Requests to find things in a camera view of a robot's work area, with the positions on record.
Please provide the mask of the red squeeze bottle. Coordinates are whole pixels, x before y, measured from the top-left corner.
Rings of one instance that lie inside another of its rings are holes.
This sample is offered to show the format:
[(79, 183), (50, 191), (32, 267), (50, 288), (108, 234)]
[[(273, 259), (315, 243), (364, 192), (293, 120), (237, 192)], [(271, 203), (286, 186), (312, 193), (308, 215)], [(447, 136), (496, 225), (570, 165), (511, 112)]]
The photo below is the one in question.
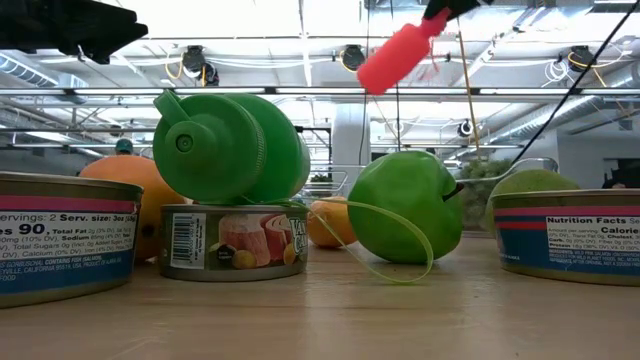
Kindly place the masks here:
[(405, 24), (359, 67), (360, 85), (371, 95), (394, 87), (431, 53), (430, 39), (444, 30), (450, 14), (445, 7), (419, 25)]

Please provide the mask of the green pear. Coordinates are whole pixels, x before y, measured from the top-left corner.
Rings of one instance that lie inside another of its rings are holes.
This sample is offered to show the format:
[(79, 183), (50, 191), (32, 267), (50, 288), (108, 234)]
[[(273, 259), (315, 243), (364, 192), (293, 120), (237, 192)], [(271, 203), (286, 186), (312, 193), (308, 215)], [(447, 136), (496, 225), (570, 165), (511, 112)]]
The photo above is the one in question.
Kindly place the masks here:
[(552, 190), (579, 190), (580, 186), (560, 174), (545, 169), (529, 169), (513, 173), (493, 188), (485, 208), (485, 223), (492, 237), (496, 236), (492, 198), (497, 195)]

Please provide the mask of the yellow-orange mango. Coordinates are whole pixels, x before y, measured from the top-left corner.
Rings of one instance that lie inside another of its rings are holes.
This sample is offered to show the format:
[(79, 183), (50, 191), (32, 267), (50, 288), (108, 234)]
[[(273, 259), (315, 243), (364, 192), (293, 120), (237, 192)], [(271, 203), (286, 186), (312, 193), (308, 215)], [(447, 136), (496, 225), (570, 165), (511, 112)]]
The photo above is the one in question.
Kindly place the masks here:
[(320, 248), (339, 248), (357, 242), (345, 201), (344, 197), (335, 196), (311, 204), (307, 230), (313, 244)]

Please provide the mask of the green label can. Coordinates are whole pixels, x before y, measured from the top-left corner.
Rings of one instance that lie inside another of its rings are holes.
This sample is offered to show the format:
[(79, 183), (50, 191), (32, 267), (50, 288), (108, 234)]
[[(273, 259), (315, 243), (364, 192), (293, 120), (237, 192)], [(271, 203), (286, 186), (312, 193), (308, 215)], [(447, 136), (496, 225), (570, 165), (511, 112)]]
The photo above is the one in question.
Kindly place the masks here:
[(306, 269), (307, 211), (274, 205), (162, 207), (160, 273), (199, 282), (284, 278)]

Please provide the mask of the black background rig frame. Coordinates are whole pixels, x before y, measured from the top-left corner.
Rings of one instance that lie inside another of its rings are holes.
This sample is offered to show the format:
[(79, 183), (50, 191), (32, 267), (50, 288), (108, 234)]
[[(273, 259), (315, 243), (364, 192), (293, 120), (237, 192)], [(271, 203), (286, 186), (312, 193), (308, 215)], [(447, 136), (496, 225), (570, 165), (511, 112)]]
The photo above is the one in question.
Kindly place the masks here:
[(312, 171), (327, 170), (333, 164), (333, 140), (330, 128), (294, 126), (310, 159)]

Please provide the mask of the green apple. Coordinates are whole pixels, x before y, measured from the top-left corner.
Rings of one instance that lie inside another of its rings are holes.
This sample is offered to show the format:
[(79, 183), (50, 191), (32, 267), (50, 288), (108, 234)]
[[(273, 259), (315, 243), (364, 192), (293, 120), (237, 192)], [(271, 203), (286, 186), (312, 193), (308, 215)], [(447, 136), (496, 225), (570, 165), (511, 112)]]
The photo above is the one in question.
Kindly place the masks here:
[(348, 196), (348, 215), (359, 242), (393, 263), (423, 264), (424, 245), (375, 206), (414, 224), (424, 233), (435, 260), (452, 252), (462, 235), (462, 185), (433, 154), (404, 151), (385, 155), (363, 169)]

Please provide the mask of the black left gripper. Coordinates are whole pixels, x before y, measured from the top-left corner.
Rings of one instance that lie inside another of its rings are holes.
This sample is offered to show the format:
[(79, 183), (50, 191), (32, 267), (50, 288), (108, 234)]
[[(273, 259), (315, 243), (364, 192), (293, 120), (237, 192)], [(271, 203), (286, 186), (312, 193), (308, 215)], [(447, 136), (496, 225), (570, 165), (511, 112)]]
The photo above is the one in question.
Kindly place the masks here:
[(96, 0), (0, 0), (0, 50), (56, 49), (108, 64), (147, 34), (134, 11)]

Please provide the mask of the green spiky plant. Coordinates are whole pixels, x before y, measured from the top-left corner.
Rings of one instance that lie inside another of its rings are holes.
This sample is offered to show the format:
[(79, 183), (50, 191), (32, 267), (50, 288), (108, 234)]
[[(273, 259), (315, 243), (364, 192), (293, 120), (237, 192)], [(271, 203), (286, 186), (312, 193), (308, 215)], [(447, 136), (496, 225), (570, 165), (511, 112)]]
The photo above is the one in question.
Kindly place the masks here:
[(467, 180), (460, 196), (463, 204), (463, 229), (485, 230), (485, 210), (491, 192), (500, 176), (509, 170), (509, 160), (472, 160), (457, 175), (458, 179)]

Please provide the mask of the round orange fruit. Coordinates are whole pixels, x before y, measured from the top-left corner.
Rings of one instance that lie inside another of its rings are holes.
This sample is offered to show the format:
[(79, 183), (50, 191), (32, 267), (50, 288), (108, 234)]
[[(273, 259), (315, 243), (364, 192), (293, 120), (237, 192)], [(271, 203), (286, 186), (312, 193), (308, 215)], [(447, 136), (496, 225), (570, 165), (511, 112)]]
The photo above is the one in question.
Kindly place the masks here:
[(130, 183), (143, 188), (135, 261), (144, 262), (157, 257), (162, 243), (161, 207), (186, 204), (187, 199), (169, 187), (155, 162), (141, 156), (114, 155), (90, 163), (81, 170), (79, 176)]

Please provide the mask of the green squeeze bottle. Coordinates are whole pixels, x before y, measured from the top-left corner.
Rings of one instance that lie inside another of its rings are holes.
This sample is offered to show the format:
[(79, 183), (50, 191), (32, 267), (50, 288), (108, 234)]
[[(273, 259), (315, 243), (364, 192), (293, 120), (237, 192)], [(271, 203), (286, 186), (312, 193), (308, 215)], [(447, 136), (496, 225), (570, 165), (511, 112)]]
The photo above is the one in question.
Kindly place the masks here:
[(153, 139), (156, 167), (189, 205), (274, 205), (309, 208), (296, 195), (310, 159), (287, 116), (252, 94), (164, 91)]

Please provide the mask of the blue pink label can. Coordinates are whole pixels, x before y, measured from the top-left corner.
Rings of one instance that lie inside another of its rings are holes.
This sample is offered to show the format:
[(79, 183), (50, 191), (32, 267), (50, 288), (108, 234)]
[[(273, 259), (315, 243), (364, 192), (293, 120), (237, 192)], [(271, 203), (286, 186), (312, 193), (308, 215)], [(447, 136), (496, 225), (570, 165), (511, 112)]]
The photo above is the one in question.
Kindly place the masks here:
[(127, 283), (142, 195), (133, 184), (0, 171), (0, 309)]
[(640, 189), (510, 193), (491, 202), (503, 269), (640, 287)]

